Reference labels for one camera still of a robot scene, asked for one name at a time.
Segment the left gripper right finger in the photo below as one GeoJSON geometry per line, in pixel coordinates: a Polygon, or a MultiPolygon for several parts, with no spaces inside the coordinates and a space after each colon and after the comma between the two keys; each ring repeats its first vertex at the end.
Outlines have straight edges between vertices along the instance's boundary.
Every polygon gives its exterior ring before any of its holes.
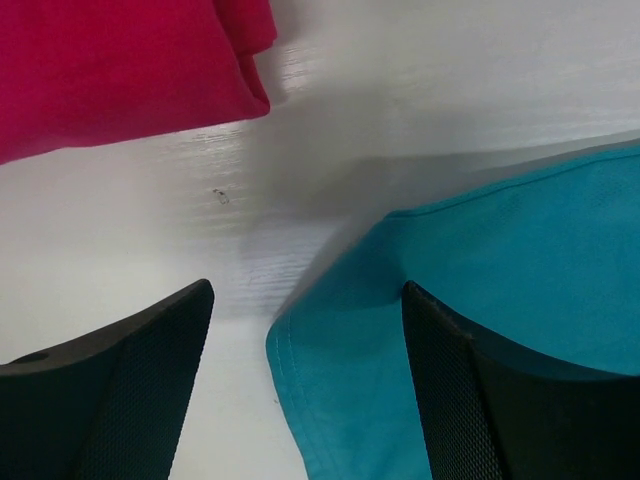
{"type": "Polygon", "coordinates": [[[405,345],[435,479],[635,479],[639,380],[523,346],[414,282],[405,345]]]}

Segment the pink t-shirt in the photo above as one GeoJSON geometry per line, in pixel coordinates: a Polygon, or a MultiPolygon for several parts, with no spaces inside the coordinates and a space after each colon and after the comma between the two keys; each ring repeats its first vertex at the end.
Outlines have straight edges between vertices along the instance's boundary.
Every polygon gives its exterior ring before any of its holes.
{"type": "Polygon", "coordinates": [[[266,115],[266,1],[5,1],[1,159],[266,115]]]}

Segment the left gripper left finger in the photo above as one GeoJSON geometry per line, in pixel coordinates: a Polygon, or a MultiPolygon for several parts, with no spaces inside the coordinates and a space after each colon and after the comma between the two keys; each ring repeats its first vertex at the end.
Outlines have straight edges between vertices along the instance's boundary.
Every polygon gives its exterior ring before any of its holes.
{"type": "Polygon", "coordinates": [[[201,279],[2,365],[2,478],[168,478],[213,306],[201,279]]]}

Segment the teal t-shirt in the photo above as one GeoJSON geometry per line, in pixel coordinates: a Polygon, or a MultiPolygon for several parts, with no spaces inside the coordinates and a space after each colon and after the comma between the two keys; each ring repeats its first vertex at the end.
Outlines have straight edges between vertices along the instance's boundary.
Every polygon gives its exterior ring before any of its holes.
{"type": "Polygon", "coordinates": [[[637,373],[638,147],[391,213],[280,315],[267,359],[309,478],[430,477],[401,325],[409,281],[527,347],[637,373]]]}

